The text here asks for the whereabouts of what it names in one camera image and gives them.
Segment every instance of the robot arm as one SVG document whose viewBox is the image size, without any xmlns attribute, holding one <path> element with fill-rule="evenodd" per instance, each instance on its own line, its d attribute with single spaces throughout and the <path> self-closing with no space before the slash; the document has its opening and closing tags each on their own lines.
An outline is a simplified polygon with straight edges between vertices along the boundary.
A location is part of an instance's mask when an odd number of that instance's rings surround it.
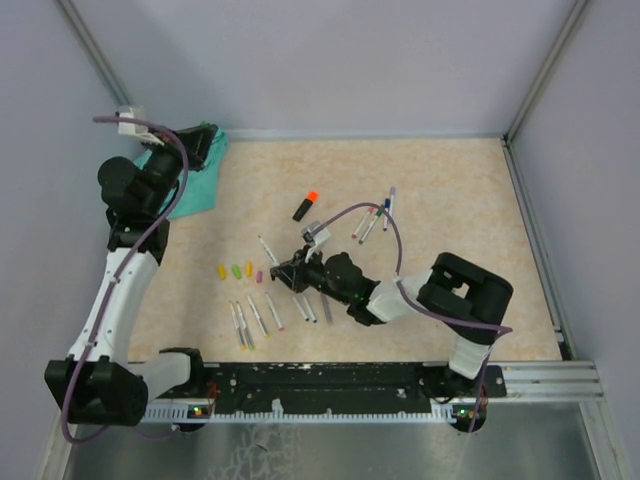
<svg viewBox="0 0 640 480">
<path fill-rule="evenodd" d="M 135 109 L 121 113 L 129 118 L 140 115 Z M 45 381 L 61 409 L 65 397 L 71 395 L 69 423 L 137 425 L 149 401 L 169 389 L 185 394 L 197 391 L 203 380 L 204 366 L 196 349 L 166 349 L 149 362 L 128 365 L 133 325 L 162 261 L 169 222 L 162 221 L 146 240 L 140 241 L 159 220 L 163 204 L 177 188 L 183 164 L 171 144 L 146 129 L 119 125 L 120 133 L 143 141 L 152 154 L 142 169 L 126 158 L 114 157 L 98 172 L 111 226 L 105 273 L 89 317 L 67 357 L 50 361 L 45 370 Z M 186 146 L 190 170 L 203 168 L 216 128 L 175 132 Z M 126 267 L 116 277 L 126 258 Z M 76 368 L 80 369 L 77 382 L 69 392 Z"/>
<path fill-rule="evenodd" d="M 365 277 L 346 252 L 323 263 L 321 249 L 330 235 L 326 228 L 313 233 L 318 227 L 316 222 L 303 230 L 307 244 L 291 260 L 271 268 L 272 279 L 278 278 L 296 293 L 308 287 L 319 290 L 347 305 L 347 313 L 365 326 L 388 323 L 415 312 L 396 281 L 380 282 Z M 500 325 L 513 294 L 509 282 L 452 253 L 440 254 L 432 268 L 401 280 L 413 303 L 436 314 L 477 324 Z M 468 290 L 463 295 L 459 289 L 465 285 Z M 475 379 L 491 351 L 496 332 L 451 328 L 458 336 L 449 368 Z"/>
</svg>

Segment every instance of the cable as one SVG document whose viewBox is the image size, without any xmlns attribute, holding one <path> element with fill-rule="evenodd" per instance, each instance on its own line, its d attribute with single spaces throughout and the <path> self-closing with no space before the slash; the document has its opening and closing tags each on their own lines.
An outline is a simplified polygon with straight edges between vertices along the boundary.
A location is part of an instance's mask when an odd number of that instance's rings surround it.
<svg viewBox="0 0 640 480">
<path fill-rule="evenodd" d="M 311 235 L 315 235 L 316 233 L 321 231 L 323 228 L 328 227 L 333 222 L 343 217 L 347 213 L 352 212 L 353 210 L 356 210 L 358 208 L 369 208 L 369 207 L 379 208 L 380 206 L 376 203 L 371 203 L 371 202 L 362 202 L 362 203 L 356 203 L 355 205 L 351 205 L 350 207 L 345 208 L 341 212 L 331 217 L 326 222 L 320 224 L 320 226 L 318 226 L 313 232 L 311 232 Z M 396 242 L 398 244 L 398 260 L 396 261 L 396 270 L 395 270 L 396 276 L 398 277 L 396 280 L 396 285 L 398 286 L 400 295 L 411 308 L 413 308 L 417 312 L 422 313 L 427 317 L 440 320 L 441 322 L 444 322 L 449 326 L 467 327 L 467 328 L 474 328 L 477 330 L 493 330 L 496 332 L 496 338 L 494 340 L 494 344 L 496 341 L 498 341 L 500 337 L 502 337 L 503 335 L 506 335 L 507 333 L 511 333 L 513 331 L 512 328 L 505 327 L 503 325 L 489 325 L 484 323 L 475 323 L 475 322 L 469 322 L 467 320 L 460 320 L 458 318 L 448 317 L 446 315 L 441 315 L 439 313 L 432 312 L 431 310 L 428 310 L 424 308 L 422 305 L 419 305 L 415 303 L 413 300 L 411 300 L 411 298 L 409 298 L 409 295 L 407 294 L 406 289 L 404 288 L 404 285 L 402 284 L 402 281 L 400 280 L 400 269 L 402 268 L 402 254 L 403 254 L 402 239 L 400 238 L 400 231 L 398 230 L 398 226 L 396 225 L 396 222 L 393 219 L 393 217 L 389 215 L 389 212 L 387 212 L 386 210 L 383 210 L 382 213 L 384 213 L 387 216 L 387 219 L 389 220 L 389 223 L 393 228 L 393 233 L 396 236 Z M 487 357 L 484 359 L 484 362 L 482 363 L 482 366 L 480 367 L 478 395 L 476 397 L 476 402 L 473 407 L 473 418 L 471 419 L 471 426 L 469 427 L 469 433 L 473 432 L 473 428 L 475 427 L 475 424 L 476 424 L 476 418 L 478 416 L 478 411 L 480 409 L 480 403 L 482 400 L 482 389 L 484 386 L 484 378 L 487 371 L 488 363 L 489 363 L 489 355 L 487 355 Z"/>
<path fill-rule="evenodd" d="M 133 258 L 133 256 L 136 253 L 138 253 L 138 248 L 144 243 L 145 240 L 147 240 L 147 238 L 149 238 L 149 236 L 169 216 L 171 211 L 175 208 L 177 203 L 180 201 L 180 199 L 182 198 L 182 194 L 184 193 L 185 187 L 187 185 L 187 177 L 189 175 L 189 158 L 187 156 L 187 150 L 184 144 L 178 138 L 178 136 L 175 133 L 173 133 L 171 130 L 169 130 L 167 127 L 163 127 L 162 125 L 157 125 L 152 122 L 147 122 L 146 120 L 139 120 L 134 118 L 121 118 L 121 117 L 114 117 L 114 116 L 94 117 L 93 121 L 95 123 L 133 123 L 134 125 L 143 125 L 152 130 L 156 130 L 160 133 L 163 133 L 164 135 L 166 135 L 171 139 L 171 141 L 175 144 L 175 146 L 178 148 L 178 151 L 180 152 L 180 156 L 182 157 L 182 169 L 183 169 L 184 176 L 182 179 L 182 183 L 178 185 L 176 194 L 173 200 L 171 201 L 171 203 L 169 204 L 169 206 L 160 214 L 160 216 L 158 216 L 155 222 L 153 222 L 149 226 L 149 228 L 147 228 L 144 231 L 144 233 L 133 244 L 133 246 L 129 249 L 125 257 L 122 259 L 122 262 L 120 262 L 120 265 L 118 265 L 118 268 L 116 268 L 113 274 L 113 281 L 109 283 L 104 293 L 104 296 L 102 297 L 102 301 L 100 302 L 100 307 L 98 308 L 98 313 L 96 315 L 96 320 L 93 323 L 91 332 L 89 332 L 89 337 L 87 339 L 87 346 L 82 351 L 82 354 L 80 355 L 80 359 L 78 360 L 78 363 L 76 363 L 76 366 L 73 369 L 73 373 L 71 374 L 71 379 L 69 380 L 69 385 L 67 386 L 67 391 L 65 392 L 64 400 L 62 402 L 62 413 L 60 418 L 62 435 L 64 436 L 65 440 L 67 440 L 69 443 L 72 443 L 72 444 L 80 444 L 80 443 L 85 443 L 90 440 L 93 440 L 94 438 L 101 435 L 107 428 L 107 426 L 103 426 L 99 430 L 97 430 L 96 432 L 92 433 L 91 435 L 85 438 L 75 438 L 71 434 L 71 432 L 69 431 L 68 421 L 69 421 L 69 408 L 71 407 L 73 391 L 76 387 L 76 383 L 78 382 L 80 371 L 82 370 L 82 367 L 84 366 L 84 364 L 87 361 L 87 358 L 89 357 L 89 352 L 91 352 L 92 345 L 95 343 L 95 339 L 100 330 L 100 324 L 104 319 L 107 306 L 109 305 L 109 300 L 111 300 L 111 295 L 113 294 L 113 290 L 120 279 L 120 275 L 122 274 L 123 270 L 126 268 L 131 258 Z"/>
</svg>

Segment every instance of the gray pen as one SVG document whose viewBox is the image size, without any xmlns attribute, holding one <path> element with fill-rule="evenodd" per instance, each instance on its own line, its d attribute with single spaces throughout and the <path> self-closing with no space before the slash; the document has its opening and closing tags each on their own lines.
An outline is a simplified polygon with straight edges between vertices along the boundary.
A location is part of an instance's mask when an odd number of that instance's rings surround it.
<svg viewBox="0 0 640 480">
<path fill-rule="evenodd" d="M 304 306 L 307 307 L 307 312 L 309 313 L 309 318 L 311 319 L 311 321 L 313 323 L 318 323 L 318 318 L 316 317 L 316 314 L 313 313 L 313 310 L 311 309 L 311 304 L 309 303 L 309 299 L 305 295 L 303 295 L 302 301 L 304 302 Z"/>
<path fill-rule="evenodd" d="M 327 317 L 327 323 L 333 324 L 333 317 L 331 316 L 331 310 L 329 309 L 329 300 L 324 293 L 320 294 L 320 301 L 322 302 L 322 308 L 324 309 L 324 316 Z"/>
<path fill-rule="evenodd" d="M 244 331 L 244 338 L 247 339 L 247 345 L 249 345 L 249 350 L 255 350 L 256 347 L 253 345 L 253 338 L 251 338 L 249 325 L 247 325 L 247 321 L 244 318 L 244 313 L 242 313 L 242 307 L 240 306 L 240 302 L 236 302 L 236 310 L 238 311 L 238 318 L 240 318 L 240 323 L 242 324 L 242 330 Z"/>
<path fill-rule="evenodd" d="M 246 350 L 247 345 L 244 343 L 244 338 L 242 338 L 242 330 L 240 329 L 240 324 L 238 323 L 238 317 L 236 317 L 236 309 L 233 308 L 233 302 L 231 301 L 229 301 L 229 308 L 231 308 L 231 318 L 233 319 L 233 326 L 236 329 L 236 334 L 238 335 L 240 348 L 242 350 Z"/>
</svg>

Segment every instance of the orange marker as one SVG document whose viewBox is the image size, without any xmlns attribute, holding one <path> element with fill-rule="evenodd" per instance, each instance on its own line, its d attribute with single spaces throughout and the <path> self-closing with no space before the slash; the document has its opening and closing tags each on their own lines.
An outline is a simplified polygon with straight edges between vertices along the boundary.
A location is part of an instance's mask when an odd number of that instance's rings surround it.
<svg viewBox="0 0 640 480">
<path fill-rule="evenodd" d="M 317 199 L 318 199 L 318 192 L 316 192 L 315 190 L 312 190 L 311 192 L 309 192 L 309 195 L 307 195 L 307 198 L 305 198 L 302 201 L 302 203 L 298 207 L 298 210 L 296 210 L 296 213 L 293 214 L 293 219 L 296 222 L 299 222 L 300 220 L 302 220 L 302 217 L 305 216 L 305 214 L 311 208 L 311 205 L 313 205 Z"/>
</svg>

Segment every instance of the metal floor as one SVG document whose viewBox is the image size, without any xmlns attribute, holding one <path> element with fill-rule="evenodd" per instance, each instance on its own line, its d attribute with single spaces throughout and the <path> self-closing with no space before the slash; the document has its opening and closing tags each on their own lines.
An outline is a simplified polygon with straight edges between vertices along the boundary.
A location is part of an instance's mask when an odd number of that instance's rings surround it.
<svg viewBox="0 0 640 480">
<path fill-rule="evenodd" d="M 474 435 L 441 424 L 210 425 L 150 442 L 112 428 L 74 447 L 65 480 L 600 478 L 576 404 L 495 404 L 488 413 Z"/>
</svg>

